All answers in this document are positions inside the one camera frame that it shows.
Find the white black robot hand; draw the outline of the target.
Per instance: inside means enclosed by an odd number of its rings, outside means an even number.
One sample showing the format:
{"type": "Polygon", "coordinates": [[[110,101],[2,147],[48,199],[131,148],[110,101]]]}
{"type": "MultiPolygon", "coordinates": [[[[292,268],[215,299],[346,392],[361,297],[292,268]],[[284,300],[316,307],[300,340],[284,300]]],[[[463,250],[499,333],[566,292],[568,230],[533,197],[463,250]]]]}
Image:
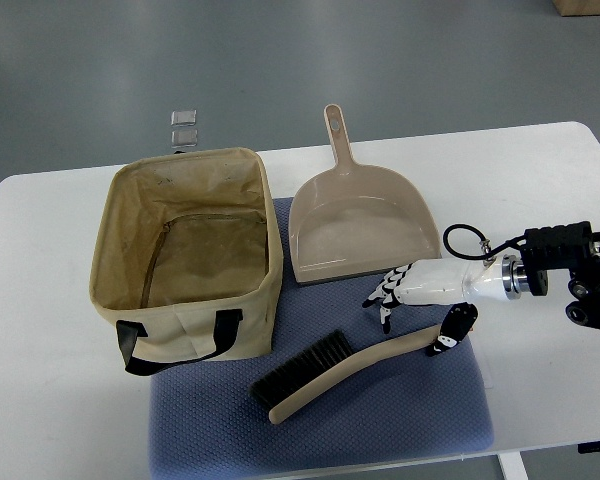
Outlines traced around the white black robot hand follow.
{"type": "Polygon", "coordinates": [[[440,331],[426,349],[429,356],[458,345],[477,319],[475,302],[482,298],[507,301],[503,262],[486,267],[480,261],[455,258],[419,260],[390,270],[363,302],[379,305],[385,333],[391,330],[392,311],[401,306],[448,306],[440,331]]]}

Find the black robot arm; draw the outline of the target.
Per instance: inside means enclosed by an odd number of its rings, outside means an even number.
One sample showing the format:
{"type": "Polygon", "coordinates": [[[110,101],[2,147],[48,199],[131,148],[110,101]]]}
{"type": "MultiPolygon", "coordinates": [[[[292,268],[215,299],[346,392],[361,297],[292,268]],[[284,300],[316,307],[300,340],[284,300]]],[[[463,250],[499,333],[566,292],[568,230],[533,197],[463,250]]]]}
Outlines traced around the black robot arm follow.
{"type": "Polygon", "coordinates": [[[600,330],[600,232],[592,230],[588,221],[553,227],[531,228],[496,248],[476,227],[453,224],[442,235],[445,249],[471,266],[479,261],[495,273],[497,288],[509,300],[523,293],[545,296],[548,273],[569,272],[567,288],[574,301],[565,307],[573,323],[600,330]],[[482,249],[480,255],[460,253],[451,247],[450,235],[455,230],[474,233],[482,249]]]}

